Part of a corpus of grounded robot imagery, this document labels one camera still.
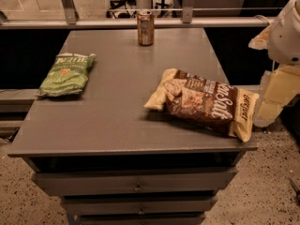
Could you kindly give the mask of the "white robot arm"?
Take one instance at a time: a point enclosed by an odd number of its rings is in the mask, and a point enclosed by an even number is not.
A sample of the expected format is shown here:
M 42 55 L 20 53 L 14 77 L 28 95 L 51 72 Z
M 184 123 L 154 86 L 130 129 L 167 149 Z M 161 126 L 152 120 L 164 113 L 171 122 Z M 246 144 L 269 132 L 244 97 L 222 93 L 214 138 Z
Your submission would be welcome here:
M 300 93 L 300 0 L 290 0 L 248 46 L 266 49 L 272 60 L 272 70 L 261 79 L 254 115 L 256 127 L 268 127 Z

